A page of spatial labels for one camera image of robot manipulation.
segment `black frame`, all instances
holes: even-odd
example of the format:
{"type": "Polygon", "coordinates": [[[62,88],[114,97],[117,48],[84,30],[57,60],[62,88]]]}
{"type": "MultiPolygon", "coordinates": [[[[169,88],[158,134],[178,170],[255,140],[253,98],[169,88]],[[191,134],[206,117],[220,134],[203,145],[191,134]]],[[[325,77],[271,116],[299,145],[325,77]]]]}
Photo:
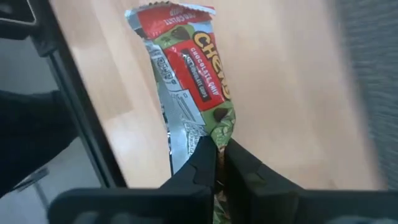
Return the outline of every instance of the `black frame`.
{"type": "Polygon", "coordinates": [[[101,185],[127,187],[49,0],[31,4],[39,26],[30,36],[50,65],[101,185]]]}

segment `floor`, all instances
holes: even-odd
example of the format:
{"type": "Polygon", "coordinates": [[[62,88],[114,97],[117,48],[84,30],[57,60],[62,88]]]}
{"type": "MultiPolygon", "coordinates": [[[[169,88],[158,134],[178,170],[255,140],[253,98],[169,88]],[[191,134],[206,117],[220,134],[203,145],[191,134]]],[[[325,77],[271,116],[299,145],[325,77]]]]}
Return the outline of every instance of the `floor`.
{"type": "MultiPolygon", "coordinates": [[[[0,90],[30,94],[56,90],[45,59],[30,39],[0,39],[0,90]]],[[[0,199],[2,223],[46,223],[46,208],[61,192],[99,187],[100,182],[79,138],[44,166],[48,174],[35,184],[0,199]]]]}

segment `wooden table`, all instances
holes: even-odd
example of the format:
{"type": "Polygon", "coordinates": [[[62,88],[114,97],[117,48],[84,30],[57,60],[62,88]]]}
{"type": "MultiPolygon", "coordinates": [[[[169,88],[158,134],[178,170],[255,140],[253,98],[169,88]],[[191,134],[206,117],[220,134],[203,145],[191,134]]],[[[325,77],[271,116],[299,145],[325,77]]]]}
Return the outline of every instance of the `wooden table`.
{"type": "MultiPolygon", "coordinates": [[[[128,186],[158,187],[170,177],[167,135],[149,56],[124,18],[148,2],[50,2],[128,186]]],[[[186,2],[217,9],[235,140],[303,187],[382,187],[331,6],[186,2]]]]}

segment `wood grain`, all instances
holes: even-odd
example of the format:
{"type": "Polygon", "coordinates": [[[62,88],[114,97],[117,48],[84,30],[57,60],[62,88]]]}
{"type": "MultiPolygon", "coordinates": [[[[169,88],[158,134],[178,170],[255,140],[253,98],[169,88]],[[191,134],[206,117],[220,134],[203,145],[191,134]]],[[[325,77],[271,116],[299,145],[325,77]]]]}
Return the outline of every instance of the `wood grain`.
{"type": "MultiPolygon", "coordinates": [[[[148,1],[51,2],[127,184],[158,187],[170,177],[167,135],[149,56],[123,16],[148,1]]],[[[186,2],[217,9],[239,143],[303,187],[382,187],[331,6],[186,2]]]]}

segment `chocolate chip image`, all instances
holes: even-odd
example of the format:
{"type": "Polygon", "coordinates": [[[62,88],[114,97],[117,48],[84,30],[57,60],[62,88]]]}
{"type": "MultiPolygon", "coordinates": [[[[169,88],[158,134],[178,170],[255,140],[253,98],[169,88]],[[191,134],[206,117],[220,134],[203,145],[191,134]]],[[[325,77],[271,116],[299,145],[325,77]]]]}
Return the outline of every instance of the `chocolate chip image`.
{"type": "Polygon", "coordinates": [[[137,33],[141,38],[148,39],[148,37],[147,37],[146,33],[144,32],[144,29],[143,29],[143,28],[138,28],[138,29],[136,29],[136,33],[137,33]]]}
{"type": "Polygon", "coordinates": [[[213,111],[213,116],[214,119],[216,119],[217,122],[220,122],[225,115],[228,113],[228,109],[227,108],[217,108],[213,111]]]}
{"type": "Polygon", "coordinates": [[[191,37],[189,36],[188,31],[184,27],[177,27],[172,31],[172,37],[180,39],[180,40],[189,40],[191,37]]]}

